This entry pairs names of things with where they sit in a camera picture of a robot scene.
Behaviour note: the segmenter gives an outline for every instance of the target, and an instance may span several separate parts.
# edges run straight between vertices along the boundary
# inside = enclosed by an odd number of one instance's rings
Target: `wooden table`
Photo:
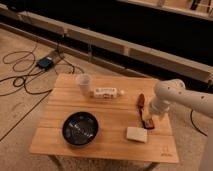
[[[92,76],[92,87],[116,87],[125,94],[117,99],[84,97],[75,84],[75,76],[61,74],[38,124],[30,152],[72,157],[137,160],[178,163],[176,145],[168,115],[162,120],[154,116],[155,129],[148,131],[148,142],[127,140],[129,126],[141,127],[137,109],[140,93],[145,95],[146,107],[153,98],[153,86],[158,80],[150,78]],[[64,121],[73,113],[87,111],[99,123],[95,139],[83,148],[67,144],[62,136]]]

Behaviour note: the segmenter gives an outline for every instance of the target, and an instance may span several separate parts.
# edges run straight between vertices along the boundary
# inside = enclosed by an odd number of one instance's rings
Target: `concrete floor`
[[[35,42],[0,29],[0,79],[7,76],[17,75],[12,71],[12,65],[2,63],[2,57],[7,53],[17,50],[31,50]],[[38,45],[35,52],[37,58],[43,57],[50,52],[51,48]],[[112,71],[99,66],[92,65],[70,55],[66,55],[71,63],[80,66],[87,73],[101,75],[118,75]],[[68,68],[60,66],[60,72],[67,72]],[[28,85],[31,91],[43,91],[53,87],[56,79],[53,70],[33,81]],[[11,80],[0,83],[0,94],[6,93],[13,88]],[[42,95],[27,95],[24,91],[16,94],[0,97],[0,138],[16,123],[39,99]],[[56,166],[47,156],[33,155],[28,152],[29,145],[35,133],[36,126],[47,102],[45,99],[35,110],[33,110],[3,141],[0,142],[0,170],[39,170],[54,171]],[[191,126],[189,120],[190,109],[174,104],[170,112],[173,133],[177,143],[177,150],[180,157],[179,164],[160,164],[156,171],[196,171],[198,170],[200,159],[206,137],[197,133]],[[208,127],[212,120],[203,115],[196,114],[195,121],[203,131],[208,133]],[[128,171],[142,170],[147,163],[132,161],[113,161],[103,159],[83,159],[72,157],[59,157],[66,170],[77,171]]]

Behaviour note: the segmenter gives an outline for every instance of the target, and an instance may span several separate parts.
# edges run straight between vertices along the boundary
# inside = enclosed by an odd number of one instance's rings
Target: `white sponge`
[[[138,127],[128,127],[126,138],[140,142],[147,142],[147,130]]]

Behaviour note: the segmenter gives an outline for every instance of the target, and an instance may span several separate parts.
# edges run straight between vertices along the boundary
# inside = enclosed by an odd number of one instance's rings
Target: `table leg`
[[[53,163],[55,163],[59,171],[64,171],[63,166],[61,165],[60,161],[57,159],[56,156],[48,155],[48,157],[50,158],[50,160],[52,160]]]
[[[153,170],[159,163],[152,162],[149,166],[147,166],[143,171],[151,171]]]

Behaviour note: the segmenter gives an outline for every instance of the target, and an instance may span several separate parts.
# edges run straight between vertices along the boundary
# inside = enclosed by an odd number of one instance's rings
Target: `small container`
[[[79,74],[75,78],[76,84],[79,86],[84,96],[90,95],[91,77],[89,74]]]

